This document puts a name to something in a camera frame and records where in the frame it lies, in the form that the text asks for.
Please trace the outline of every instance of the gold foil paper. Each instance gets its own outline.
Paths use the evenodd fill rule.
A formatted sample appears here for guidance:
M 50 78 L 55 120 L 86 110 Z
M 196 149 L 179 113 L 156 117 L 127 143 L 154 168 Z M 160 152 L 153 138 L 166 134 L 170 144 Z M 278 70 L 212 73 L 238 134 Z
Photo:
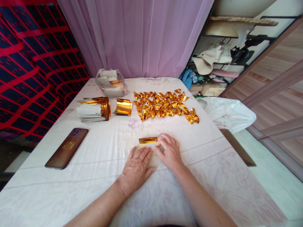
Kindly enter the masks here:
M 144 93 L 134 92 L 134 96 L 139 101 L 134 101 L 141 121 L 148 118 L 164 118 L 165 116 L 182 116 L 185 115 L 189 123 L 199 123 L 199 117 L 196 115 L 195 109 L 189 111 L 182 102 L 185 102 L 189 97 L 185 96 L 185 92 L 181 93 L 181 89 L 176 89 L 175 92 L 166 92 L 165 95 L 161 92 L 156 93 L 150 91 Z
M 128 99 L 117 98 L 117 107 L 114 113 L 119 116 L 131 116 L 133 104 Z
M 149 143 L 156 143 L 158 142 L 157 137 L 148 137 L 148 138 L 140 138 L 139 139 L 139 144 L 144 145 L 144 144 L 149 144 Z
M 108 121 L 110 118 L 110 100 L 108 97 L 96 97 L 96 98 L 84 98 L 83 100 L 77 101 L 81 104 L 100 104 L 101 105 L 101 115 L 105 117 L 105 120 Z

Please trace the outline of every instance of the wooden door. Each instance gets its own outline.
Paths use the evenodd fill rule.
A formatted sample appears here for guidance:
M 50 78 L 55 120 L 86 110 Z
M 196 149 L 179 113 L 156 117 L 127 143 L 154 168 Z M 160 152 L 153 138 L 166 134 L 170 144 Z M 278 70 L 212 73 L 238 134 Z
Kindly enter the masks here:
M 257 115 L 248 130 L 303 181 L 303 18 L 221 96 Z

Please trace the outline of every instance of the hat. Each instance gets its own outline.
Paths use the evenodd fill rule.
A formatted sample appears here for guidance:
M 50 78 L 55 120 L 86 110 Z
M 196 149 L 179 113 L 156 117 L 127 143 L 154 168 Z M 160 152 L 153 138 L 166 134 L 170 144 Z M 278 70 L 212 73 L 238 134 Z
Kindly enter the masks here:
M 216 50 L 205 50 L 202 51 L 197 57 L 192 57 L 197 71 L 200 75 L 208 75 L 213 69 L 213 63 L 216 59 Z
M 238 37 L 238 32 L 228 21 L 209 21 L 205 30 L 206 35 Z
M 218 21 L 229 21 L 229 22 L 243 22 L 255 24 L 258 26 L 276 26 L 278 22 L 267 19 L 254 19 L 250 17 L 235 17 L 235 16 L 211 16 L 209 20 L 218 20 Z

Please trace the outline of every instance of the white tablecloth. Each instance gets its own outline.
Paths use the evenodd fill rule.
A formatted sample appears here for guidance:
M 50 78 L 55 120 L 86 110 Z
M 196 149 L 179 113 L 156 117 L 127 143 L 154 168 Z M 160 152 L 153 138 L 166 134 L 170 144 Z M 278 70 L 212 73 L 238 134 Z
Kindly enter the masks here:
M 90 79 L 32 154 L 0 193 L 1 226 L 62 226 L 100 196 L 122 172 L 126 158 L 138 139 L 167 133 L 180 143 L 184 163 L 198 181 L 239 226 L 282 222 L 285 216 L 252 175 L 235 150 L 211 122 L 185 85 L 175 78 L 126 79 L 129 92 L 165 93 L 181 88 L 195 108 L 199 124 L 185 116 L 141 122 L 135 107 L 132 116 L 109 121 L 81 123 L 76 117 L 77 100 L 102 96 Z M 110 99 L 111 110 L 116 99 Z M 89 133 L 64 170 L 44 165 L 73 128 Z M 195 218 L 173 174 L 154 154 L 157 169 L 123 205 L 112 226 L 195 226 Z

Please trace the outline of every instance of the phone case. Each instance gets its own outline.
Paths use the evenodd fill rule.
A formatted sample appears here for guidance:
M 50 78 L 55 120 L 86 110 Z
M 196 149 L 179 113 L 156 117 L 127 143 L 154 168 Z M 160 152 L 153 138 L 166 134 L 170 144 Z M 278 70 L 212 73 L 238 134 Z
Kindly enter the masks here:
M 87 129 L 74 128 L 45 164 L 45 167 L 54 169 L 66 168 L 87 133 Z

